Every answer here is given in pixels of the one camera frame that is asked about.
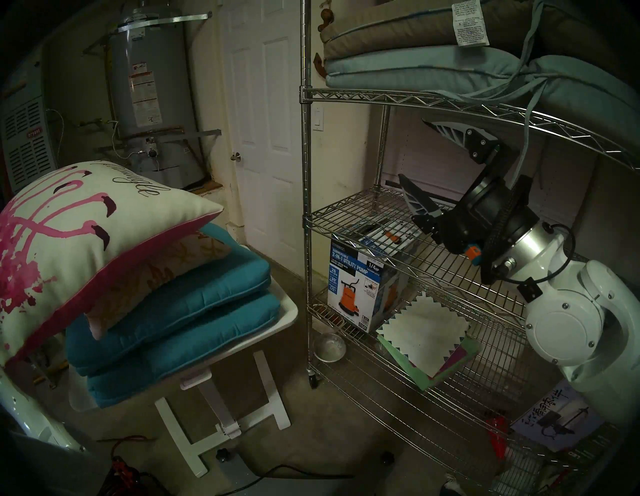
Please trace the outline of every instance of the wire shelving unit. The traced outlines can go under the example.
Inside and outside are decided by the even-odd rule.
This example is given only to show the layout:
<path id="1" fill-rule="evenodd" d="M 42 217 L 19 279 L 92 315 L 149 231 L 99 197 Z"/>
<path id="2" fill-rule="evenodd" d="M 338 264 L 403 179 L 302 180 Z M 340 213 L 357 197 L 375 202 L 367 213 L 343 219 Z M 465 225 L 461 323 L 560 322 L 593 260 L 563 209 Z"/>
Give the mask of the wire shelving unit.
<path id="1" fill-rule="evenodd" d="M 560 379 L 556 367 L 540 358 L 527 342 L 522 327 L 524 303 L 508 285 L 489 287 L 480 282 L 479 269 L 463 255 L 438 246 L 430 236 L 404 233 L 415 239 L 412 251 L 391 258 L 372 252 L 358 240 L 352 226 L 367 219 L 378 227 L 394 227 L 410 221 L 400 192 L 381 186 L 381 174 L 391 106 L 410 106 L 523 125 L 525 109 L 510 105 L 466 104 L 434 93 L 313 88 L 311 82 L 310 0 L 301 0 L 301 86 L 303 227 L 306 283 L 308 367 L 313 385 L 320 377 L 337 387 L 360 409 L 393 431 L 422 454 L 487 490 L 511 495 L 536 491 L 534 482 L 544 463 L 566 463 L 544 447 L 514 432 L 501 432 L 487 423 L 498 415 L 516 420 Z M 355 102 L 382 104 L 380 143 L 374 185 L 355 195 L 312 211 L 311 208 L 311 103 Z M 611 140 L 578 125 L 534 111 L 531 129 L 546 132 L 590 148 L 634 172 L 640 160 Z M 441 209 L 451 204 L 439 202 Z M 327 289 L 312 291 L 311 233 L 338 240 L 410 276 L 411 287 L 403 294 L 410 304 L 419 291 L 464 316 L 471 323 L 469 334 L 482 345 L 482 352 L 461 371 L 435 388 L 420 391 L 390 355 L 378 344 L 376 334 L 365 333 L 327 305 Z M 313 356 L 317 335 L 314 320 L 341 334 L 347 355 L 334 364 Z M 506 461 L 495 456 L 490 435 L 503 438 L 509 447 Z M 517 467 L 505 470 L 505 464 Z M 575 479 L 582 468 L 563 465 Z"/>

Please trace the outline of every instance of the wire shelf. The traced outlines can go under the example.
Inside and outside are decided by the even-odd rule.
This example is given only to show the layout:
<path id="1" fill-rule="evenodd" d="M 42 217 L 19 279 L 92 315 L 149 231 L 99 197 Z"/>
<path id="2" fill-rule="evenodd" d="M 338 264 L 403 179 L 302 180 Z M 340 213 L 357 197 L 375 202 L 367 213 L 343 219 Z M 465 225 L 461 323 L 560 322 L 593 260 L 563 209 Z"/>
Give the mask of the wire shelf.
<path id="1" fill-rule="evenodd" d="M 303 91 L 300 102 L 357 102 L 437 109 L 481 116 L 517 125 L 524 125 L 526 112 L 526 109 L 512 105 L 468 104 L 429 92 L 307 88 L 306 91 Z M 621 163 L 632 171 L 640 173 L 640 159 L 638 157 L 633 156 L 629 151 L 610 139 L 588 129 L 537 111 L 531 113 L 529 127 L 590 148 Z"/>
<path id="2" fill-rule="evenodd" d="M 545 448 L 514 433 L 506 435 L 484 421 L 500 415 L 495 411 L 498 407 L 515 401 L 506 388 L 508 378 L 500 382 L 488 362 L 487 357 L 495 355 L 495 343 L 485 344 L 489 353 L 484 358 L 477 358 L 436 388 L 421 392 L 377 346 L 373 334 L 359 330 L 323 301 L 326 290 L 314 298 L 308 309 L 346 338 L 348 351 L 339 362 L 316 362 L 312 368 L 422 454 L 480 486 L 512 494 L 529 493 L 544 462 L 560 463 Z M 474 336 L 482 339 L 486 331 L 475 332 Z M 480 376 L 486 381 L 478 380 Z M 510 449 L 508 459 L 518 460 L 518 469 L 503 474 L 499 486 L 494 477 L 504 468 L 504 462 L 493 451 L 490 432 L 505 438 Z"/>
<path id="3" fill-rule="evenodd" d="M 443 210 L 451 208 L 438 200 L 435 202 Z M 483 285 L 479 267 L 473 266 L 466 256 L 449 253 L 422 232 L 414 234 L 414 229 L 409 228 L 413 227 L 411 216 L 401 192 L 373 187 L 313 212 L 308 225 L 313 231 L 408 274 L 426 289 L 447 291 L 457 300 L 457 307 L 465 307 L 463 314 L 468 314 L 473 320 L 489 316 L 506 326 L 521 328 L 524 302 L 511 285 L 502 281 L 491 286 Z M 372 251 L 359 241 L 363 235 L 354 227 L 359 221 L 410 238 L 413 241 L 411 251 L 393 257 Z M 407 228 L 398 230 L 398 221 L 407 223 Z M 394 249 L 391 238 L 380 245 Z"/>
<path id="4" fill-rule="evenodd" d="M 409 298 L 416 293 L 410 292 Z M 436 290 L 427 291 L 427 294 L 456 311 L 455 306 L 450 305 L 451 297 L 446 292 Z M 498 416 L 504 416 L 509 422 L 516 420 L 560 379 L 557 368 L 533 351 L 523 333 L 483 319 L 472 321 L 468 331 L 482 348 L 476 358 L 437 387 L 421 392 L 378 342 L 377 334 L 366 333 L 344 319 L 326 304 L 326 297 L 325 289 L 313 299 L 309 310 L 315 317 L 343 335 L 353 345 L 352 348 L 357 348 L 359 353 L 391 375 L 397 387 L 428 397 L 435 406 L 470 426 L 480 426 L 504 437 L 504 433 L 485 420 Z M 392 312 L 401 310 L 408 303 L 407 300 L 401 301 Z M 511 436 L 510 440 L 522 442 L 519 437 Z"/>

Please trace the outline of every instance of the door panel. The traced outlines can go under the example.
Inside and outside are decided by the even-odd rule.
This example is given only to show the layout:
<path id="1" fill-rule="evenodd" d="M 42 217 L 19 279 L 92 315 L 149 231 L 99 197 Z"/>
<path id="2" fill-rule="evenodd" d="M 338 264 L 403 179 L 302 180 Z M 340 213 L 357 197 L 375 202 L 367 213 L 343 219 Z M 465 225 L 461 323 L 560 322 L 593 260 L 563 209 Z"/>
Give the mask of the door panel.
<path id="1" fill-rule="evenodd" d="M 227 0 L 220 22 L 247 242 L 302 275 L 300 4 Z"/>

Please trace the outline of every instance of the light blue cushion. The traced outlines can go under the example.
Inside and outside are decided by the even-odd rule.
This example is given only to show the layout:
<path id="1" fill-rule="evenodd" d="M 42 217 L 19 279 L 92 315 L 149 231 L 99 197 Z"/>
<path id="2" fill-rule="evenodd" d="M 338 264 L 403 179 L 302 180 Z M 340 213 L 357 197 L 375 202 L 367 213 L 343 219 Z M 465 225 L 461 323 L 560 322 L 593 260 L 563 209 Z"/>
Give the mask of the light blue cushion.
<path id="1" fill-rule="evenodd" d="M 640 151 L 640 95 L 608 72 L 572 57 L 547 55 L 529 63 L 527 79 L 546 77 L 540 108 Z"/>
<path id="2" fill-rule="evenodd" d="M 176 332 L 212 307 L 269 287 L 268 262 L 216 225 L 200 231 L 231 246 L 231 252 L 160 286 L 100 341 L 91 336 L 84 314 L 67 328 L 67 358 L 80 375 L 94 374 L 143 343 Z"/>
<path id="3" fill-rule="evenodd" d="M 225 344 L 274 323 L 279 308 L 280 302 L 268 291 L 216 307 L 184 329 L 142 346 L 108 370 L 89 376 L 89 393 L 102 408 L 119 403 Z"/>
<path id="4" fill-rule="evenodd" d="M 514 74 L 518 58 L 491 47 L 444 45 L 356 55 L 326 62 L 326 85 L 357 90 L 471 93 Z M 515 89 L 512 83 L 507 92 Z"/>

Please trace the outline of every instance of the green folder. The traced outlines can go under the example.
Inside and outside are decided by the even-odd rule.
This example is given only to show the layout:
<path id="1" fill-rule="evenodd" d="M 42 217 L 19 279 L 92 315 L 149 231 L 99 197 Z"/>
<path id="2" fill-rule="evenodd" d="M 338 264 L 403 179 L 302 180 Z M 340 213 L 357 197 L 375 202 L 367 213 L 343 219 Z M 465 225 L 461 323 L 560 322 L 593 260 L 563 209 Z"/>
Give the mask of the green folder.
<path id="1" fill-rule="evenodd" d="M 397 364 L 402 367 L 402 370 L 404 370 L 409 375 L 413 382 L 415 382 L 416 386 L 418 386 L 422 391 L 430 387 L 434 387 L 447 377 L 458 372 L 462 367 L 465 366 L 465 364 L 473 360 L 480 351 L 480 343 L 478 343 L 478 341 L 469 336 L 465 337 L 460 343 L 460 346 L 467 352 L 467 355 L 458 360 L 455 364 L 451 365 L 446 370 L 438 372 L 436 376 L 431 379 L 418 367 L 413 366 L 411 362 L 409 362 L 409 359 L 404 356 L 402 352 L 400 352 L 400 350 L 395 348 L 381 335 L 378 335 L 378 341 L 382 343 L 382 346 L 387 349 L 391 356 L 394 357 L 394 360 L 397 362 Z"/>

